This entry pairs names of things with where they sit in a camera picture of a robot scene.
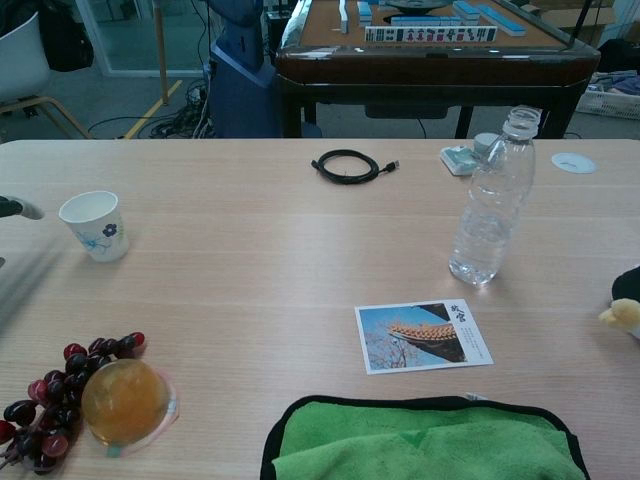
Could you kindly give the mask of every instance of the blue flower print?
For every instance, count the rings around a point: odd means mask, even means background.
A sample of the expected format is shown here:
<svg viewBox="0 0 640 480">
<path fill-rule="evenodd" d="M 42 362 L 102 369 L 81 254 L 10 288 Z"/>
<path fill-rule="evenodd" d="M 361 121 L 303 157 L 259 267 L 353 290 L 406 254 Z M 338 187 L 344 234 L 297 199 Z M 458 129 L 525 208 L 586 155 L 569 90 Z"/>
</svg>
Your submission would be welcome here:
<svg viewBox="0 0 640 480">
<path fill-rule="evenodd" d="M 93 233 L 76 233 L 76 237 L 90 252 L 104 254 L 111 247 L 110 238 L 103 238 Z"/>
<path fill-rule="evenodd" d="M 104 227 L 102 233 L 104 233 L 105 237 L 113 237 L 116 233 L 118 233 L 118 227 L 115 223 L 110 223 L 109 225 Z"/>
</svg>

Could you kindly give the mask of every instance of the chair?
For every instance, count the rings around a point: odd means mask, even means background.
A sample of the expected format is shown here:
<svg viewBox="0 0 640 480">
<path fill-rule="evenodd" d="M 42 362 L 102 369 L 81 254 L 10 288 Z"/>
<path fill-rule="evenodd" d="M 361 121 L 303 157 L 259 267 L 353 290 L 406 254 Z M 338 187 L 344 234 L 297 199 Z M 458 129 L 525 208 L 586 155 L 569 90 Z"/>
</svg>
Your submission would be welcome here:
<svg viewBox="0 0 640 480">
<path fill-rule="evenodd" d="M 51 76 L 40 39 L 38 13 L 26 23 L 0 37 L 0 114 L 28 107 L 41 110 L 66 136 L 69 132 L 47 109 L 51 105 L 85 138 L 87 129 L 52 97 L 37 96 Z"/>
</svg>

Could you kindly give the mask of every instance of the yellow floor line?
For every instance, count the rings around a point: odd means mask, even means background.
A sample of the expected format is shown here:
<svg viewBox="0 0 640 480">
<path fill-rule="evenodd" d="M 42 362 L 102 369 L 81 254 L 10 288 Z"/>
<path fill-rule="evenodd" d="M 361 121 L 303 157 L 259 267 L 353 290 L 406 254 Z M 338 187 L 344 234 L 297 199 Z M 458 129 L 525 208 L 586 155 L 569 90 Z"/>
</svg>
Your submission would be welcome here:
<svg viewBox="0 0 640 480">
<path fill-rule="evenodd" d="M 173 94 L 173 92 L 175 92 L 178 87 L 182 85 L 182 80 L 178 80 L 176 81 L 176 83 L 174 83 L 171 88 L 169 89 L 169 96 L 171 96 Z M 162 106 L 162 98 L 160 98 L 156 103 L 153 104 L 153 107 L 151 107 L 149 110 L 147 110 L 147 113 L 145 113 L 143 115 L 143 117 L 153 117 L 155 115 L 155 113 L 158 111 L 158 109 Z M 127 132 L 127 134 L 124 136 L 124 138 L 126 140 L 131 140 L 133 138 L 133 136 L 138 133 L 138 130 L 140 130 L 142 128 L 142 126 L 147 123 L 147 121 L 149 120 L 149 118 L 141 118 L 140 120 L 138 120 L 133 127 L 131 127 L 131 130 L 129 130 Z"/>
</svg>

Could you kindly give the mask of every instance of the paper cup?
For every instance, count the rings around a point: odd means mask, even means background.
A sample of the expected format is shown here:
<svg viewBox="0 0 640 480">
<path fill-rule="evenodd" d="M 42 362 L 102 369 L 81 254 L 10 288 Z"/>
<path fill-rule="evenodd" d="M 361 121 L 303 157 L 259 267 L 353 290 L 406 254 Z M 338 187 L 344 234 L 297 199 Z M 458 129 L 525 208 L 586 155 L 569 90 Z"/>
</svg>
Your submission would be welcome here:
<svg viewBox="0 0 640 480">
<path fill-rule="evenodd" d="M 62 205 L 58 216 L 96 262 L 112 262 L 127 253 L 129 240 L 115 193 L 82 193 Z"/>
</svg>

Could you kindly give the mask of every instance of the yellow plush toy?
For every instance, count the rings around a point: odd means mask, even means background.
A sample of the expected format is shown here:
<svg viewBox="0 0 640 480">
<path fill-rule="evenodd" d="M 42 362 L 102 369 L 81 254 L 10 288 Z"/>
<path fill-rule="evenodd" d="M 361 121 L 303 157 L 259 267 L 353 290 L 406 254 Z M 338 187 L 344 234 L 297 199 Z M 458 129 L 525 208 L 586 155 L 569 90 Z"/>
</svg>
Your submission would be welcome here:
<svg viewBox="0 0 640 480">
<path fill-rule="evenodd" d="M 600 315 L 600 320 L 640 338 L 640 267 L 616 278 L 611 296 L 611 308 Z"/>
<path fill-rule="evenodd" d="M 640 327 L 640 302 L 630 298 L 615 300 L 598 318 L 610 327 L 631 332 Z"/>
</svg>

